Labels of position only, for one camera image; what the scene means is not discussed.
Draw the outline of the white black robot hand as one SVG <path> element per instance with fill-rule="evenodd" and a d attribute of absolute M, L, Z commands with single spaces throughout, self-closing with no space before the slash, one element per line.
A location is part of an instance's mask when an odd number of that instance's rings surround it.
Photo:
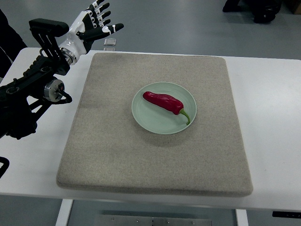
<path fill-rule="evenodd" d="M 123 24 L 110 24 L 109 6 L 104 0 L 96 0 L 74 20 L 66 40 L 59 45 L 69 65 L 76 64 L 82 55 L 87 54 L 94 41 L 107 38 L 124 27 Z"/>

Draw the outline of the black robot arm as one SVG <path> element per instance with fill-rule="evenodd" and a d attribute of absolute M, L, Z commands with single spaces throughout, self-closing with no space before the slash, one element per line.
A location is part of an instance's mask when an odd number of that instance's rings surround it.
<path fill-rule="evenodd" d="M 0 88 L 0 136 L 18 140 L 36 132 L 38 119 L 51 105 L 72 101 L 64 83 L 55 77 L 70 69 L 70 61 L 56 42 L 68 32 L 68 25 L 38 18 L 29 21 L 29 26 L 41 46 L 40 55 L 21 78 Z"/>

